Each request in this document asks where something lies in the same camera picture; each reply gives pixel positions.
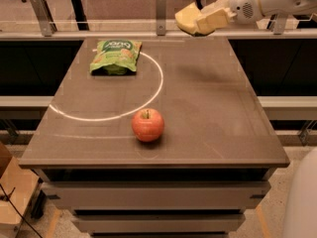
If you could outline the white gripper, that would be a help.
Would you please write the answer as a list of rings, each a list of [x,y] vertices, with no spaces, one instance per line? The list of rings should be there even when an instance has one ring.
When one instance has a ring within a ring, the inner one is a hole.
[[[195,10],[194,34],[203,36],[226,27],[233,18],[237,23],[251,24],[264,17],[259,0],[217,0]]]

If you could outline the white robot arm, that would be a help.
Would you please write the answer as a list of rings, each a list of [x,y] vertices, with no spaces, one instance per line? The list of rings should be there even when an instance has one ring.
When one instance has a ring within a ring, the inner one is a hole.
[[[315,13],[317,0],[217,0],[205,6],[194,23],[200,35],[208,35],[230,23],[251,24],[275,14]]]

